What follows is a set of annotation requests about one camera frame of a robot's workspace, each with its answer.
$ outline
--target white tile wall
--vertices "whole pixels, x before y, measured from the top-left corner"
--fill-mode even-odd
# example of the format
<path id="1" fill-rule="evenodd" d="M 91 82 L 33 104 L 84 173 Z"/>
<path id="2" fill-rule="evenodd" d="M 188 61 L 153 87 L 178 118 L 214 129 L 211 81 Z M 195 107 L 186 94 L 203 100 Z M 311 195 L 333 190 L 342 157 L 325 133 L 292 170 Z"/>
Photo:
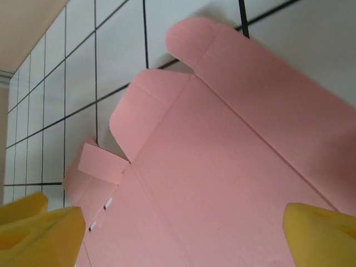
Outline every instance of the white tile wall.
<path id="1" fill-rule="evenodd" d="M 95 105 L 66 119 L 66 170 L 88 136 L 96 136 Z"/>
<path id="2" fill-rule="evenodd" d="M 94 0 L 70 1 L 67 5 L 66 55 L 94 29 Z"/>
<path id="3" fill-rule="evenodd" d="M 7 117 L 7 146 L 16 142 L 17 107 L 14 108 Z"/>
<path id="4" fill-rule="evenodd" d="M 46 75 L 65 58 L 65 23 L 66 9 L 63 9 L 46 33 Z"/>
<path id="5" fill-rule="evenodd" d="M 26 195 L 25 186 L 14 186 L 13 188 L 13 200 L 18 200 L 23 198 Z"/>
<path id="6" fill-rule="evenodd" d="M 173 59 L 165 46 L 166 32 L 184 18 L 204 16 L 232 26 L 241 24 L 237 0 L 150 0 L 146 3 L 146 10 L 150 67 L 160 67 Z"/>
<path id="7" fill-rule="evenodd" d="M 16 145 L 14 183 L 26 183 L 27 140 Z"/>
<path id="8" fill-rule="evenodd" d="M 4 205 L 13 201 L 13 188 L 13 186 L 4 186 Z"/>
<path id="9" fill-rule="evenodd" d="M 142 0 L 129 0 L 97 32 L 98 98 L 127 84 L 145 63 Z"/>
<path id="10" fill-rule="evenodd" d="M 44 83 L 41 82 L 30 94 L 28 104 L 28 135 L 43 128 L 43 93 Z"/>
<path id="11" fill-rule="evenodd" d="M 27 136 L 28 129 L 28 96 L 17 106 L 16 142 Z"/>
<path id="12" fill-rule="evenodd" d="M 45 77 L 45 36 L 36 44 L 31 52 L 31 73 L 29 78 L 29 90 L 34 89 Z"/>
<path id="13" fill-rule="evenodd" d="M 65 114 L 65 63 L 60 64 L 44 83 L 44 127 L 60 120 Z"/>
<path id="14" fill-rule="evenodd" d="M 43 193 L 48 197 L 48 211 L 63 208 L 63 187 L 61 185 L 43 185 Z"/>
<path id="15" fill-rule="evenodd" d="M 9 111 L 15 107 L 17 104 L 17 93 L 18 93 L 18 78 L 19 71 L 15 72 L 10 80 L 10 88 L 9 91 Z"/>
<path id="16" fill-rule="evenodd" d="M 124 153 L 111 134 L 109 119 L 125 92 L 126 89 L 98 103 L 98 144 L 121 157 L 124 157 Z"/>
<path id="17" fill-rule="evenodd" d="M 115 90 L 146 68 L 145 41 L 149 67 L 158 67 L 172 59 L 165 48 L 165 34 L 175 22 L 202 15 L 233 26 L 241 24 L 237 0 L 145 2 L 147 40 L 143 0 L 70 0 L 31 52 L 31 61 L 28 56 L 15 73 L 10 83 L 9 110 L 15 108 L 8 118 L 5 183 L 36 185 L 5 186 L 4 203 L 23 196 L 24 191 L 28 195 L 43 189 L 50 199 L 50 210 L 63 207 L 63 201 L 70 206 L 61 186 L 64 161 L 68 167 L 80 143 L 96 130 L 103 148 L 122 153 L 109 131 L 108 119 L 125 93 Z M 291 3 L 245 0 L 247 18 L 250 21 L 287 2 Z M 355 14 L 354 0 L 337 4 L 333 0 L 299 0 L 251 24 L 249 31 L 252 39 L 356 106 Z M 95 20 L 96 32 L 78 47 L 95 29 Z M 192 72 L 180 62 L 167 69 Z M 45 82 L 17 106 L 29 89 L 44 79 L 44 71 L 48 76 Z M 76 113 L 93 101 L 98 101 L 97 110 L 91 105 Z M 39 133 L 15 144 L 36 131 Z"/>
<path id="18" fill-rule="evenodd" d="M 356 107 L 355 14 L 353 0 L 299 1 L 250 26 L 250 35 Z"/>
<path id="19" fill-rule="evenodd" d="M 247 19 L 253 19 L 285 2 L 288 2 L 288 0 L 245 0 Z"/>
<path id="20" fill-rule="evenodd" d="M 63 180 L 64 137 L 64 121 L 43 131 L 43 182 Z"/>
<path id="21" fill-rule="evenodd" d="M 66 115 L 95 101 L 95 36 L 86 40 L 66 62 Z"/>
<path id="22" fill-rule="evenodd" d="M 125 0 L 96 0 L 96 26 L 104 21 Z"/>
<path id="23" fill-rule="evenodd" d="M 28 139 L 27 184 L 42 182 L 42 135 L 40 132 Z"/>
<path id="24" fill-rule="evenodd" d="M 25 59 L 19 68 L 19 79 L 18 79 L 18 101 L 21 101 L 29 92 L 29 64 L 30 55 Z"/>
<path id="25" fill-rule="evenodd" d="M 42 191 L 42 186 L 41 185 L 27 185 L 26 186 L 26 196 L 32 195 L 37 192 Z"/>
<path id="26" fill-rule="evenodd" d="M 6 149 L 5 185 L 12 185 L 15 172 L 15 146 Z"/>

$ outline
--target pink cardboard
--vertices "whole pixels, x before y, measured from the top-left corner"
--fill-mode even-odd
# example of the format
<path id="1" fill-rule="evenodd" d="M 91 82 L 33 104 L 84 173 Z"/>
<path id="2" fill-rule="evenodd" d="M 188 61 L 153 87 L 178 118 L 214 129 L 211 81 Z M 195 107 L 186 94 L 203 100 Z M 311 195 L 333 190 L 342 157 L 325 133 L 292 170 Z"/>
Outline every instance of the pink cardboard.
<path id="1" fill-rule="evenodd" d="M 356 214 L 356 112 L 230 26 L 189 18 L 166 43 L 195 74 L 132 81 L 110 120 L 130 163 L 88 140 L 66 173 L 77 266 L 294 266 L 287 203 Z"/>
<path id="2" fill-rule="evenodd" d="M 97 159 L 105 159 L 98 164 Z M 118 185 L 128 161 L 95 145 L 84 143 L 78 170 Z"/>

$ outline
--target crease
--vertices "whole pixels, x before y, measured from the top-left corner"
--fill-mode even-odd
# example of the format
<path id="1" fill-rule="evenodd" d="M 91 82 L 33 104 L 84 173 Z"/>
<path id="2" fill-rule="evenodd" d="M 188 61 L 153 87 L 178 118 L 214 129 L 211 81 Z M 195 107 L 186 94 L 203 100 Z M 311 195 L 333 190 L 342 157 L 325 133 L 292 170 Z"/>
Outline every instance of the crease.
<path id="1" fill-rule="evenodd" d="M 154 97 L 152 94 L 148 93 L 146 90 L 144 90 L 140 85 L 135 85 L 136 88 L 140 89 L 141 92 L 145 93 L 146 95 L 148 95 L 149 97 L 151 97 L 153 100 L 155 100 L 158 104 L 160 104 L 162 107 L 165 107 L 165 105 L 158 100 L 156 97 Z"/>
<path id="2" fill-rule="evenodd" d="M 206 55 L 206 53 L 208 52 L 208 50 L 210 49 L 212 43 L 215 42 L 215 40 L 217 39 L 218 35 L 221 33 L 221 30 L 224 28 L 224 25 L 221 25 L 218 32 L 216 33 L 215 37 L 210 41 L 210 43 L 208 44 L 207 48 L 205 49 L 204 53 L 201 55 L 201 57 L 198 59 L 197 63 L 195 64 L 194 67 L 192 67 L 192 69 L 194 70 L 194 74 L 195 74 L 195 68 L 199 65 L 199 63 L 201 62 L 202 58 Z"/>
<path id="3" fill-rule="evenodd" d="M 176 99 L 173 101 L 173 103 L 170 105 L 170 107 L 168 108 L 168 110 L 165 112 L 165 114 L 162 116 L 162 119 L 157 123 L 156 127 L 151 131 L 151 133 L 149 134 L 148 138 L 145 140 L 145 142 L 142 144 L 141 148 L 139 149 L 139 151 L 137 152 L 137 154 L 135 155 L 135 157 L 132 159 L 132 161 L 130 162 L 134 162 L 134 160 L 136 158 L 139 157 L 139 155 L 141 154 L 142 150 L 144 149 L 144 147 L 147 145 L 148 141 L 150 140 L 152 134 L 158 129 L 158 127 L 162 124 L 162 121 L 164 120 L 164 118 L 167 116 L 167 114 L 170 112 L 170 110 L 173 108 L 174 104 L 177 102 L 177 100 L 179 99 L 179 97 L 182 95 L 182 93 L 187 89 L 190 81 L 191 81 L 191 77 L 192 74 L 188 74 L 188 79 L 186 84 L 183 86 L 183 89 L 179 92 L 179 94 L 177 95 Z"/>
<path id="4" fill-rule="evenodd" d="M 145 250 L 146 250 L 147 254 L 150 256 L 151 262 L 152 262 L 152 263 L 155 263 L 154 259 L 152 258 L 152 255 L 151 255 L 151 253 L 150 253 L 150 251 L 149 251 L 149 249 L 148 249 L 147 242 L 146 242 L 146 240 L 144 239 L 141 230 L 140 230 L 139 227 L 137 226 L 137 223 L 136 223 L 136 222 L 134 221 L 134 219 L 133 219 L 134 216 L 132 215 L 132 211 L 127 208 L 127 204 L 125 203 L 125 199 L 122 197 L 121 194 L 119 194 L 118 199 L 121 200 L 121 202 L 123 203 L 123 208 L 126 210 L 126 212 L 128 213 L 128 215 L 130 216 L 130 221 L 132 221 L 132 224 L 134 225 L 134 227 L 135 227 L 135 229 L 136 229 L 138 235 L 140 236 L 141 242 L 142 242 L 143 244 L 145 244 L 144 247 L 145 247 Z"/>
<path id="5" fill-rule="evenodd" d="M 132 171 L 134 172 L 140 186 L 142 187 L 142 190 L 145 192 L 145 195 L 149 199 L 150 204 L 151 204 L 153 210 L 155 211 L 156 216 L 162 222 L 163 226 L 165 227 L 166 232 L 172 238 L 173 244 L 179 253 L 179 257 L 184 262 L 184 265 L 192 266 L 193 261 L 190 259 L 188 251 L 186 250 L 181 239 L 178 237 L 178 234 L 174 230 L 174 227 L 173 227 L 171 221 L 166 217 L 165 212 L 162 211 L 162 208 L 160 207 L 158 200 L 154 197 L 154 194 L 153 193 L 149 194 L 146 190 L 146 187 L 143 186 L 141 179 L 143 179 L 143 180 L 145 180 L 145 179 L 143 177 L 140 178 L 140 176 L 137 174 L 133 165 L 132 165 Z M 144 181 L 144 184 L 146 184 L 147 188 L 151 190 L 151 188 L 149 187 L 149 185 L 146 181 Z"/>
<path id="6" fill-rule="evenodd" d="M 317 195 L 319 195 L 321 197 L 321 199 L 323 199 L 333 210 L 339 212 L 339 210 L 336 208 L 336 206 L 326 197 L 324 196 L 318 189 L 316 186 L 314 186 L 306 177 L 304 177 L 284 156 L 282 156 L 282 154 L 280 152 L 277 151 L 277 149 L 275 149 L 266 139 L 264 139 L 262 137 L 261 134 L 259 134 L 257 132 L 257 130 L 255 130 L 248 122 L 247 120 L 245 120 L 241 115 L 239 115 L 218 93 L 216 93 L 201 77 L 199 77 L 198 75 L 195 75 L 203 84 L 205 84 L 205 86 L 211 91 L 213 92 L 214 95 L 216 95 L 221 101 L 222 103 L 228 108 L 230 109 L 242 122 L 244 125 L 246 125 L 248 127 L 248 129 L 250 129 L 264 144 L 266 144 L 274 154 L 277 155 L 277 157 L 279 157 L 283 163 L 285 163 L 295 174 L 297 174 L 297 176 L 299 176 L 299 178 L 304 181 L 304 183 L 306 185 L 308 185 Z"/>
<path id="7" fill-rule="evenodd" d="M 90 267 L 92 267 L 93 265 L 91 264 L 91 261 L 90 261 L 90 258 L 89 258 L 89 254 L 88 254 L 88 251 L 87 251 L 87 246 L 85 245 L 85 241 L 84 240 L 83 240 L 83 245 L 84 245 L 85 253 L 87 254 L 87 257 L 88 257 L 88 261 L 89 261 Z"/>

